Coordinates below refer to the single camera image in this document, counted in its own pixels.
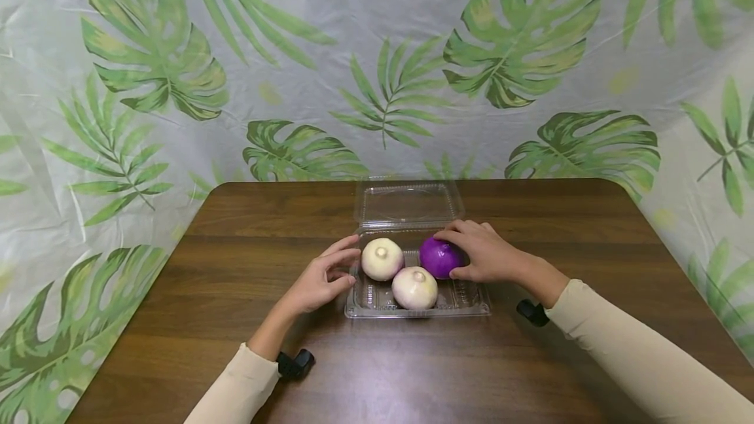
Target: container lid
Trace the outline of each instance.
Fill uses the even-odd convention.
[[[445,224],[465,214],[454,181],[369,177],[358,184],[354,218],[363,227]]]

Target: sleeve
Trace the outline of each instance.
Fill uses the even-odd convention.
[[[242,344],[184,424],[249,424],[278,383],[278,364]]]
[[[754,404],[579,280],[547,316],[660,423],[754,423]]]

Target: backdrop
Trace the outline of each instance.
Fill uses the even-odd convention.
[[[225,181],[614,181],[754,359],[753,9],[0,0],[0,422],[67,418]]]

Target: plastic clamshell container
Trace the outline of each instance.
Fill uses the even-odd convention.
[[[405,266],[420,264],[420,246],[443,226],[465,214],[453,181],[414,181],[403,177],[371,177],[357,187],[354,217],[359,224],[359,247],[373,239],[389,238],[401,246]],[[431,318],[490,314],[483,285],[471,281],[437,280],[437,304],[432,309],[409,310],[393,299],[391,281],[369,279],[361,263],[351,274],[356,285],[346,300],[346,316],[364,318]]]

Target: brown tabletop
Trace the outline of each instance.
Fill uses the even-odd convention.
[[[754,398],[754,372],[617,185],[468,181],[467,217],[549,259]],[[182,423],[309,259],[350,234],[351,183],[228,184],[212,192],[68,421]],[[343,299],[301,321],[285,350],[317,364],[281,383],[255,423],[592,423],[643,416],[554,325],[515,314],[349,320]]]

